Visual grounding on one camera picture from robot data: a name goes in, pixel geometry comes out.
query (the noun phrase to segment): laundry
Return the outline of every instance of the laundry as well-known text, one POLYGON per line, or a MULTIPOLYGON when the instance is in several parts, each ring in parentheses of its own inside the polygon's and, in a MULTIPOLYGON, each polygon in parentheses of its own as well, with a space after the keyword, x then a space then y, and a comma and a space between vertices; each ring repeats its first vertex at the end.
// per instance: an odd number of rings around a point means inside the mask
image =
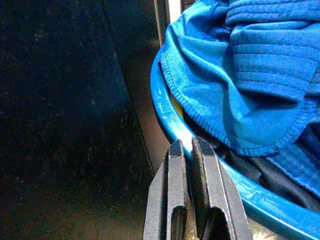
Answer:
POLYGON ((320 1, 198 0, 161 51, 172 95, 200 127, 320 197, 320 1))
MULTIPOLYGON (((201 136, 203 139, 210 142, 220 159, 227 162, 232 168, 280 197, 301 207, 320 213, 320 197, 317 197, 313 192, 288 177, 281 169, 275 167, 270 157, 239 155, 225 144, 222 144, 219 140, 212 137, 209 133, 203 131, 187 114, 183 114, 183 120, 192 129, 192 132, 195 135, 201 136)), ((308 145, 310 151, 319 151, 320 145, 318 140, 314 145, 315 148, 312 147, 313 145, 310 146, 308 144, 308 141, 315 140, 314 138, 307 139, 308 136, 312 136, 312 131, 314 131, 314 129, 307 127, 298 138, 297 142, 302 145, 304 143, 304 145, 308 145)), ((311 164, 317 164, 318 162, 317 158, 311 160, 311 164)), ((313 182, 314 186, 317 187, 318 184, 316 181, 314 180, 313 182)))

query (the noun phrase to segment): blue laundry basket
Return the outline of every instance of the blue laundry basket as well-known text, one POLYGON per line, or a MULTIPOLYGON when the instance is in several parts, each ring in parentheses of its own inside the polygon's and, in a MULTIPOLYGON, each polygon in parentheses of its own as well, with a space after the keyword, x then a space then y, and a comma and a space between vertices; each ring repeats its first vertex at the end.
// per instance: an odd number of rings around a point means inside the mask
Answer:
MULTIPOLYGON (((194 133, 177 113, 155 57, 150 88, 158 122, 172 143, 181 139, 188 163, 192 163, 194 133)), ((320 239, 320 214, 300 207, 263 188, 220 160, 236 184, 247 215, 273 232, 290 239, 320 239)))

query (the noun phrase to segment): ribbed fabric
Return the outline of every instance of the ribbed fabric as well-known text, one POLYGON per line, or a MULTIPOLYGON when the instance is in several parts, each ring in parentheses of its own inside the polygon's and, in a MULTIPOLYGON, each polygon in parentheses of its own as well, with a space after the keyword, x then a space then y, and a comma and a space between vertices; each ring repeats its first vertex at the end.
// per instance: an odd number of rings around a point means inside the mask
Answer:
POLYGON ((206 132, 320 196, 318 151, 306 147, 320 136, 320 0, 225 2, 198 0, 168 27, 166 83, 206 132))

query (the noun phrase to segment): blue clothing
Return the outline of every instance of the blue clothing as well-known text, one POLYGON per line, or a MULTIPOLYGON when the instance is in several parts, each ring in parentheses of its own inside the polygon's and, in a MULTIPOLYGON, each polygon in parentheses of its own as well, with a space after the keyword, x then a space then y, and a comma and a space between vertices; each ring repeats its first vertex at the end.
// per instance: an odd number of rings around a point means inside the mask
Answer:
POLYGON ((296 143, 320 125, 320 0, 225 2, 198 0, 168 27, 166 83, 208 133, 241 155, 267 156, 320 196, 317 156, 296 143))

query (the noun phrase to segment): black fabric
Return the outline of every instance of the black fabric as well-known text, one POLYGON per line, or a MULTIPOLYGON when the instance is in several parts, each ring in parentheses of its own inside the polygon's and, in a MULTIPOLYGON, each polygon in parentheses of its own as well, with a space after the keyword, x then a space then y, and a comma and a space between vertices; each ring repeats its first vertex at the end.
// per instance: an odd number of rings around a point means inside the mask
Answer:
MULTIPOLYGON (((265 157, 241 156, 206 133, 185 112, 183 113, 183 117, 192 131, 211 143, 216 154, 234 169, 271 192, 301 207, 320 212, 320 199, 288 178, 265 157)), ((307 127, 306 131, 312 131, 312 129, 307 127)), ((301 139, 300 141, 302 143, 307 142, 306 139, 301 139)), ((317 148, 311 146, 310 151, 317 151, 317 148)))

